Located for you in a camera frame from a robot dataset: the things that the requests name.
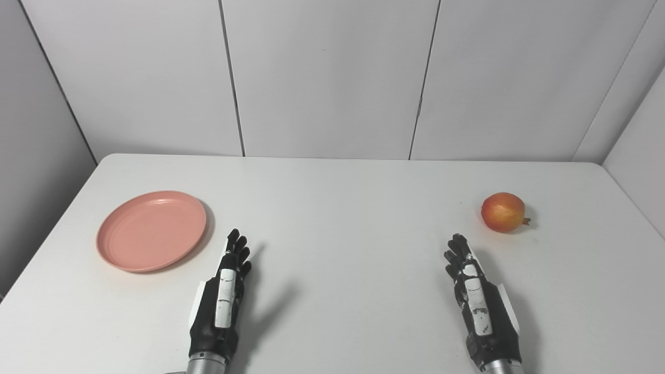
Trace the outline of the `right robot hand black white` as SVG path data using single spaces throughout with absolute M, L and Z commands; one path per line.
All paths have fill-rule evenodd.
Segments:
M 454 282 L 455 299 L 468 331 L 465 344 L 476 367 L 488 372 L 494 362 L 523 362 L 518 322 L 505 287 L 485 277 L 467 239 L 454 234 L 444 252 L 446 272 Z

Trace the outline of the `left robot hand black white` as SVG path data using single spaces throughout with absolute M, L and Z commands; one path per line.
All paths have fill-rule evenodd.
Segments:
M 229 362 L 235 355 L 240 340 L 237 318 L 252 268 L 250 253 L 247 237 L 237 228 L 231 230 L 216 274 L 204 283 L 190 327 L 190 357 L 211 352 Z

